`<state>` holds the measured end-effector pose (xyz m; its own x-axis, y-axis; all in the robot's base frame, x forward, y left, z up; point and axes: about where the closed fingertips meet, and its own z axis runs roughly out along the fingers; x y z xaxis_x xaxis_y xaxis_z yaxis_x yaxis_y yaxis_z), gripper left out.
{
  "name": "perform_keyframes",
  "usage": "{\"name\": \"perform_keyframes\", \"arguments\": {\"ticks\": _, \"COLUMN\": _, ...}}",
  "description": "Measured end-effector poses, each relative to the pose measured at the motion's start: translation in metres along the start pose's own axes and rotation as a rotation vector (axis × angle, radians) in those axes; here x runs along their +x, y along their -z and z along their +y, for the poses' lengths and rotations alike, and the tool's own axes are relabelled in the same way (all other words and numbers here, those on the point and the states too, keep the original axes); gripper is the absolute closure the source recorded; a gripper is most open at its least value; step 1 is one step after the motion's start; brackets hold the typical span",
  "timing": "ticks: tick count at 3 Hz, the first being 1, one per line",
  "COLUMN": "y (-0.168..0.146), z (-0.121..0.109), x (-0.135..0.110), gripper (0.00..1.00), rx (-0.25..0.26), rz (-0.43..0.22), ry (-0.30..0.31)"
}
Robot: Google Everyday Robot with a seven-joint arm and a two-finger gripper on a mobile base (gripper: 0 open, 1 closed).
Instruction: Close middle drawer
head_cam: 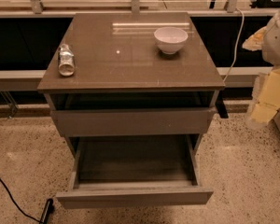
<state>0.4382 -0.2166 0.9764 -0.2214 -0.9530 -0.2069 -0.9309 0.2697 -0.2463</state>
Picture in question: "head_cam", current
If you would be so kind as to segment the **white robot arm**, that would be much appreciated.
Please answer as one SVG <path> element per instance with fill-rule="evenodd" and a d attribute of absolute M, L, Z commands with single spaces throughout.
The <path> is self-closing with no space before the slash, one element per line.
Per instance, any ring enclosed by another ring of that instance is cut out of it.
<path fill-rule="evenodd" d="M 252 91 L 252 102 L 247 110 L 247 124 L 251 128 L 266 126 L 280 109 L 280 8 L 266 26 L 257 30 L 243 44 L 251 51 L 260 50 L 262 59 L 273 68 L 259 74 Z"/>

